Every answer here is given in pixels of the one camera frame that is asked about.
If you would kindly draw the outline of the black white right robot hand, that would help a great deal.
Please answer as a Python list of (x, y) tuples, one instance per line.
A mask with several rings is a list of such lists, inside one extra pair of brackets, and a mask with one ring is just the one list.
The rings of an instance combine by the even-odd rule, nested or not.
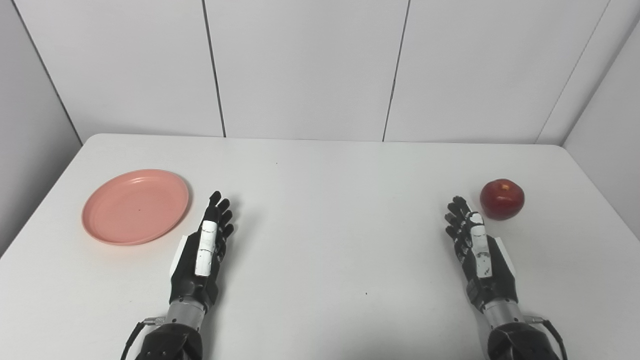
[(445, 231), (466, 278), (471, 305), (484, 312), (497, 300), (518, 303), (515, 276), (498, 239), (487, 233), (480, 212), (471, 210), (462, 196), (454, 196), (447, 209)]

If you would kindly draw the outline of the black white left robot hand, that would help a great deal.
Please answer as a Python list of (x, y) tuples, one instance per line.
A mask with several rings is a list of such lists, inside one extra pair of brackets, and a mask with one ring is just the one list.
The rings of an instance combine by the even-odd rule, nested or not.
[(233, 234), (230, 200), (215, 191), (209, 198), (198, 230), (188, 235), (178, 249), (170, 277), (169, 302), (194, 301), (208, 312), (218, 296), (217, 276)]

